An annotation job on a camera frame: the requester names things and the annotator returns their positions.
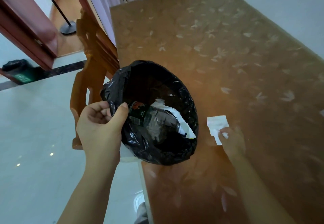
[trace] brown table surface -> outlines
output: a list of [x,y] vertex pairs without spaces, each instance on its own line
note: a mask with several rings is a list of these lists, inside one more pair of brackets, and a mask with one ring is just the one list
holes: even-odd
[[206,125],[218,115],[241,126],[247,158],[288,213],[324,222],[322,59],[243,0],[139,0],[111,16],[120,65],[166,67],[199,116],[188,161],[143,163],[155,224],[248,222],[234,169]]

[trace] wooden floor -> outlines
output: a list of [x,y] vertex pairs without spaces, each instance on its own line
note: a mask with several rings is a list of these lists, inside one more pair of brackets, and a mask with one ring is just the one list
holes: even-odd
[[[81,5],[78,0],[55,0],[59,5],[68,20],[76,21],[80,18]],[[53,7],[51,16],[51,21],[57,29],[65,23],[64,18],[61,16],[59,11]],[[58,57],[72,54],[74,52],[82,51],[83,45],[76,34],[71,36],[59,35],[58,39]]]

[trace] bottle label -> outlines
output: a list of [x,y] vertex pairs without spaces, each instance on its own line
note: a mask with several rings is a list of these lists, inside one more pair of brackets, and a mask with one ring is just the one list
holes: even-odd
[[129,105],[129,119],[132,123],[143,127],[144,117],[146,116],[149,108],[149,105],[137,101],[133,102],[131,105]]

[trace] barcode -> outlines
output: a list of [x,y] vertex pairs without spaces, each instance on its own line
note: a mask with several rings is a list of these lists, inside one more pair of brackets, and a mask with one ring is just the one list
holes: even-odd
[[130,116],[129,119],[131,120],[132,123],[134,123],[136,125],[140,125],[141,124],[141,120],[139,118]]

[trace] pole stand base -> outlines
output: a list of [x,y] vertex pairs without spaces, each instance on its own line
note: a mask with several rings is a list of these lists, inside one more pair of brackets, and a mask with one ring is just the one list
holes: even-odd
[[76,23],[74,21],[70,21],[70,25],[67,23],[63,24],[60,28],[60,32],[63,35],[72,35],[76,33]]

